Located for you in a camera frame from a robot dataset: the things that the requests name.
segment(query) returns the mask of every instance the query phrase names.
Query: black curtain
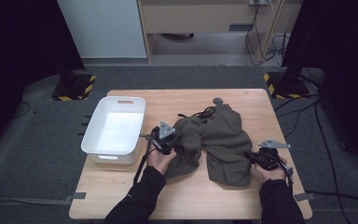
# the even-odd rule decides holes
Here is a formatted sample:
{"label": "black curtain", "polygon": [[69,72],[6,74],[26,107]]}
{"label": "black curtain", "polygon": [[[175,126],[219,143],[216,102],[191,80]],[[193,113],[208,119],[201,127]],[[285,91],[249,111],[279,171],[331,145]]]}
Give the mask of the black curtain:
{"label": "black curtain", "polygon": [[25,86],[84,69],[57,1],[0,0],[0,133]]}
{"label": "black curtain", "polygon": [[283,66],[325,71],[325,109],[343,148],[358,152],[358,1],[304,0]]}

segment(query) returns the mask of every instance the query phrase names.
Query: white cabinet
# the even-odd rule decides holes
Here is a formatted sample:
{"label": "white cabinet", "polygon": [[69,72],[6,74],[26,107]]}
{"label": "white cabinet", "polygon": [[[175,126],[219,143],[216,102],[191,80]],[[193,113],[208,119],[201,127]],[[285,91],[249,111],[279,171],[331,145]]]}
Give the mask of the white cabinet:
{"label": "white cabinet", "polygon": [[146,58],[136,0],[58,0],[82,58]]}

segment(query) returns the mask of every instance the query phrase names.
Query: wooden table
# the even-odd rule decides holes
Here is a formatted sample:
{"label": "wooden table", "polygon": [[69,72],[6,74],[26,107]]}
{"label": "wooden table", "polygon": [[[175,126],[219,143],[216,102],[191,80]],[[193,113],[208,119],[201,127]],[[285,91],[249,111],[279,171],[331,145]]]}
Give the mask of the wooden table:
{"label": "wooden table", "polygon": [[[173,125],[178,113],[192,115],[213,106],[213,98],[220,97],[241,114],[242,128],[257,151],[259,142],[272,138],[285,143],[266,91],[260,89],[225,90],[136,90],[110,91],[108,95],[139,96],[146,101],[143,133],[150,133],[164,120]],[[131,165],[102,164],[86,159],[76,192],[86,192],[85,199],[74,199],[69,216],[74,219],[103,219],[127,194],[145,154],[143,139],[138,160]],[[294,194],[303,193],[296,167],[288,149],[279,153],[294,167]],[[199,159],[200,167],[189,175],[167,179],[167,185],[158,196],[158,204],[150,219],[260,219],[261,206],[258,191],[260,175],[251,169],[251,183],[247,187],[217,184],[208,178],[206,151]],[[299,202],[305,219],[312,216],[308,201]]]}

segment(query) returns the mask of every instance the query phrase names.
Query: person's arm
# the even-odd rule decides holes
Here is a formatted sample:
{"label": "person's arm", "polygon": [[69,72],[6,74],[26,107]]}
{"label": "person's arm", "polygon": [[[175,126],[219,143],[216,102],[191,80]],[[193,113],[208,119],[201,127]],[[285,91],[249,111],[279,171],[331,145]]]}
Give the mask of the person's arm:
{"label": "person's arm", "polygon": [[282,167],[267,171],[255,164],[255,169],[261,174],[263,185],[259,191],[262,207],[262,224],[302,224],[305,220],[301,210],[285,182],[285,172]]}
{"label": "person's arm", "polygon": [[158,195],[165,186],[164,174],[175,156],[173,150],[170,155],[156,150],[150,152],[141,181],[110,211],[103,223],[146,223],[156,208]]}

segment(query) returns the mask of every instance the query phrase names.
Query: yellow black hazard tape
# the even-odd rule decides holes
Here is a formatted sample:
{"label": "yellow black hazard tape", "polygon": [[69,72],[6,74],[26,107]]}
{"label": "yellow black hazard tape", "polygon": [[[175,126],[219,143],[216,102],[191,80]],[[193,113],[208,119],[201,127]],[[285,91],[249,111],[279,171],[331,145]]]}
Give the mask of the yellow black hazard tape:
{"label": "yellow black hazard tape", "polygon": [[92,86],[94,85],[94,81],[97,78],[97,76],[87,76],[86,80],[80,80],[83,82],[83,90],[81,94],[78,94],[77,96],[68,96],[68,95],[57,95],[57,96],[51,96],[52,101],[72,101],[72,100],[86,100],[89,96]]}
{"label": "yellow black hazard tape", "polygon": [[278,94],[275,91],[275,88],[271,82],[269,74],[264,74],[264,80],[267,83],[269,94],[271,95],[272,99],[294,99],[294,98],[308,98],[309,95],[302,95],[302,94]]}

